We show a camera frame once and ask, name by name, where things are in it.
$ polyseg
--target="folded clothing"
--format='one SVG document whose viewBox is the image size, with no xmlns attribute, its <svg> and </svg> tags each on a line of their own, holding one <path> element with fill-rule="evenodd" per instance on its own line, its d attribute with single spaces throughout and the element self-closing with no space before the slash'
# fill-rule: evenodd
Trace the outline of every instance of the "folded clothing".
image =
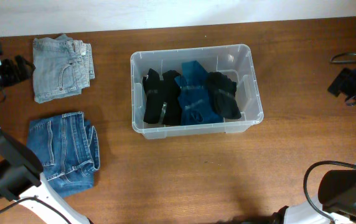
<svg viewBox="0 0 356 224">
<path fill-rule="evenodd" d="M 216 114 L 210 102 L 208 90 L 204 87 L 207 71 L 198 61 L 182 64 L 182 76 L 175 77 L 180 86 L 178 97 L 182 108 L 181 125 L 220 123 L 223 118 Z"/>
<path fill-rule="evenodd" d="M 228 119 L 241 118 L 240 110 L 235 100 L 236 82 L 231 81 L 220 72 L 210 72 L 205 86 L 212 94 L 214 111 Z"/>
<path fill-rule="evenodd" d="M 147 98 L 144 122 L 180 125 L 182 110 L 177 99 L 180 88 L 174 81 L 180 74 L 170 70 L 162 76 L 163 80 L 160 80 L 159 74 L 149 69 L 148 75 L 143 77 L 142 83 Z"/>
<path fill-rule="evenodd" d="M 98 135 L 83 112 L 31 121 L 27 147 L 61 197 L 94 186 L 93 174 L 100 168 Z"/>
<path fill-rule="evenodd" d="M 56 39 L 34 39 L 34 100 L 43 103 L 78 95 L 95 78 L 90 44 L 65 34 Z"/>
</svg>

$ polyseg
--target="dark blue folded cloth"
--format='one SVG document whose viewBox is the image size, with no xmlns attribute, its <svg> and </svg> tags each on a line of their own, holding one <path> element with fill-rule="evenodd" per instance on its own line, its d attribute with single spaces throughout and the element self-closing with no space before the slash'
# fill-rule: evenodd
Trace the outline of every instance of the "dark blue folded cloth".
<svg viewBox="0 0 356 224">
<path fill-rule="evenodd" d="M 182 108 L 181 125 L 223 121 L 223 118 L 211 107 L 208 90 L 204 87 L 207 77 L 208 72 L 198 61 L 182 63 L 182 75 L 175 77 L 175 81 L 181 88 L 178 97 Z"/>
</svg>

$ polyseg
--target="blue clothing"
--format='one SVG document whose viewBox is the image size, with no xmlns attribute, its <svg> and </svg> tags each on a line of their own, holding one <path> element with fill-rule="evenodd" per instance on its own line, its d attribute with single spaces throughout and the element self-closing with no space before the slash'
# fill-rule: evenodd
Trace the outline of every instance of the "blue clothing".
<svg viewBox="0 0 356 224">
<path fill-rule="evenodd" d="M 66 35 L 33 41 L 34 100 L 43 103 L 78 95 L 95 78 L 90 44 Z"/>
<path fill-rule="evenodd" d="M 210 103 L 208 90 L 204 87 L 208 72 L 198 61 L 182 63 L 182 75 L 175 77 L 181 92 L 178 97 L 182 108 L 181 125 L 221 123 Z"/>
<path fill-rule="evenodd" d="M 98 136 L 83 112 L 31 121 L 27 147 L 61 197 L 93 187 L 93 173 L 100 167 Z"/>
</svg>

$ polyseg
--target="storage box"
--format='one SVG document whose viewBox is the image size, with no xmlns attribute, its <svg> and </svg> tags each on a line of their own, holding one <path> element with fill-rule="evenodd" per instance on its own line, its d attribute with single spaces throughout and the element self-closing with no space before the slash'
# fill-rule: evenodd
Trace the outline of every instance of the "storage box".
<svg viewBox="0 0 356 224">
<path fill-rule="evenodd" d="M 150 68 L 157 71 L 160 76 L 169 70 L 176 70 L 182 74 L 181 64 L 193 60 L 197 60 L 206 71 L 221 72 L 237 83 L 236 102 L 241 111 L 241 118 L 224 119 L 223 123 L 188 126 L 145 123 L 143 118 L 146 96 L 142 77 L 148 74 Z M 251 51 L 244 44 L 135 52 L 131 56 L 131 100 L 133 129 L 143 134 L 146 139 L 189 134 L 240 133 L 254 124 L 259 124 L 264 118 Z"/>
</svg>

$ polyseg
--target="dark blue denim shorts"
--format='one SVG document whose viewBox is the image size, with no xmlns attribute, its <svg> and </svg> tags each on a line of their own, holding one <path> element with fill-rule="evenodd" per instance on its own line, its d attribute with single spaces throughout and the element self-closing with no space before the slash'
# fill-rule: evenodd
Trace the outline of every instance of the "dark blue denim shorts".
<svg viewBox="0 0 356 224">
<path fill-rule="evenodd" d="M 83 112 L 31 121 L 27 147 L 61 197 L 93 187 L 93 173 L 100 167 L 98 136 Z"/>
</svg>

